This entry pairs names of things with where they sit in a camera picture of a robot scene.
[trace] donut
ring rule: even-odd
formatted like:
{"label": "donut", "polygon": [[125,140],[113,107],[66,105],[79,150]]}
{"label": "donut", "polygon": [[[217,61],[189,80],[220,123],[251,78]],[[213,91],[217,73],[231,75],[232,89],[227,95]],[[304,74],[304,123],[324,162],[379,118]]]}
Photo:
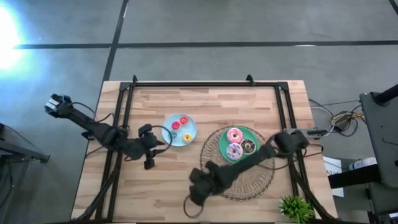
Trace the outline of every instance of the donut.
{"label": "donut", "polygon": [[226,148],[226,155],[232,160],[240,159],[243,156],[242,146],[238,143],[231,143]]}
{"label": "donut", "polygon": [[178,130],[178,129],[180,129],[181,128],[181,123],[179,122],[179,121],[174,121],[173,123],[172,123],[172,129],[173,130]]}
{"label": "donut", "polygon": [[172,133],[172,139],[175,139],[177,137],[177,132],[172,131],[171,133]]}
{"label": "donut", "polygon": [[186,124],[188,124],[188,122],[189,122],[189,119],[188,119],[186,116],[182,116],[182,117],[180,118],[180,123],[181,123],[182,125],[186,125]]}
{"label": "donut", "polygon": [[243,133],[238,128],[231,128],[226,133],[226,138],[230,143],[240,143],[243,140]]}
{"label": "donut", "polygon": [[192,135],[190,135],[190,134],[184,134],[184,135],[182,136],[182,139],[184,140],[185,143],[188,143],[188,142],[190,142],[190,141],[192,140]]}
{"label": "donut", "polygon": [[256,150],[256,143],[250,139],[245,139],[241,142],[243,153],[252,154]]}

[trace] yellow donut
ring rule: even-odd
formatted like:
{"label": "yellow donut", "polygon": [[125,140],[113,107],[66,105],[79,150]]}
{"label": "yellow donut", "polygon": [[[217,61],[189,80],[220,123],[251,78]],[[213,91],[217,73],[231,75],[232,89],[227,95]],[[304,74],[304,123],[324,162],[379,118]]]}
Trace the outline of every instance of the yellow donut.
{"label": "yellow donut", "polygon": [[182,136],[182,139],[184,140],[184,142],[190,142],[192,140],[192,136],[190,134],[184,134]]}

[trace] chocolate donut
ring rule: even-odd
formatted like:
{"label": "chocolate donut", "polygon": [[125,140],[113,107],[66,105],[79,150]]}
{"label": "chocolate donut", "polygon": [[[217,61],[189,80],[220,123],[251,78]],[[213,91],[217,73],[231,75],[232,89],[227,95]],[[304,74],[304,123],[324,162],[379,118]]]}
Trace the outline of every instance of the chocolate donut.
{"label": "chocolate donut", "polygon": [[243,153],[252,154],[256,150],[256,143],[250,139],[245,139],[241,142]]}

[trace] black floor stripe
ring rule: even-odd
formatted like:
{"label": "black floor stripe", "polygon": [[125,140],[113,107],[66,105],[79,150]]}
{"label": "black floor stripe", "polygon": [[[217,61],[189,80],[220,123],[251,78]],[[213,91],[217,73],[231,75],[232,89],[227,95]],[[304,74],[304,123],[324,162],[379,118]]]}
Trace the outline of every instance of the black floor stripe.
{"label": "black floor stripe", "polygon": [[396,14],[398,15],[398,6],[397,3],[395,2],[395,0],[388,0],[392,6],[392,8],[394,9],[394,11],[396,12]]}
{"label": "black floor stripe", "polygon": [[20,44],[13,49],[108,49],[112,44]]}
{"label": "black floor stripe", "polygon": [[398,40],[370,41],[297,41],[297,42],[179,42],[118,44],[118,48],[184,48],[184,47],[292,47],[292,46],[364,46],[398,45]]}
{"label": "black floor stripe", "polygon": [[105,67],[105,72],[102,81],[108,81],[110,76],[111,76],[111,71],[112,71],[112,66],[113,66],[113,61],[114,57],[116,55],[116,50],[118,48],[118,42],[120,39],[120,33],[122,32],[122,27],[123,27],[123,22],[124,22],[124,15],[127,10],[127,5],[129,3],[129,0],[123,0],[122,3],[122,8],[119,13],[119,19],[118,19],[118,24],[116,26],[116,30],[114,31],[114,36],[113,36],[113,41],[112,41],[112,47],[109,52],[108,56],[108,61],[106,62],[106,67]]}

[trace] light blue plate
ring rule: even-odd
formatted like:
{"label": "light blue plate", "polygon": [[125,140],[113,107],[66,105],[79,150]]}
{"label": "light blue plate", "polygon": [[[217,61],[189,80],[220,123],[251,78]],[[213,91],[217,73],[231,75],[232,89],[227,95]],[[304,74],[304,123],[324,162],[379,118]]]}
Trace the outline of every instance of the light blue plate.
{"label": "light blue plate", "polygon": [[[174,121],[180,121],[180,118],[182,116],[186,116],[189,119],[188,124],[186,125],[181,125],[181,128],[178,130],[173,130],[172,129],[172,123]],[[167,129],[169,129],[169,131],[175,131],[177,132],[177,137],[175,139],[173,139],[172,142],[172,146],[186,146],[187,144],[191,143],[193,141],[193,139],[195,138],[195,136],[197,135],[197,124],[195,123],[195,121],[188,115],[186,114],[173,114],[172,116],[169,116],[163,126],[165,126]],[[182,139],[182,136],[184,134],[191,134],[192,136],[192,140],[188,143],[184,142],[184,140]],[[162,129],[162,136],[165,142],[170,142],[170,135],[169,133]]]}

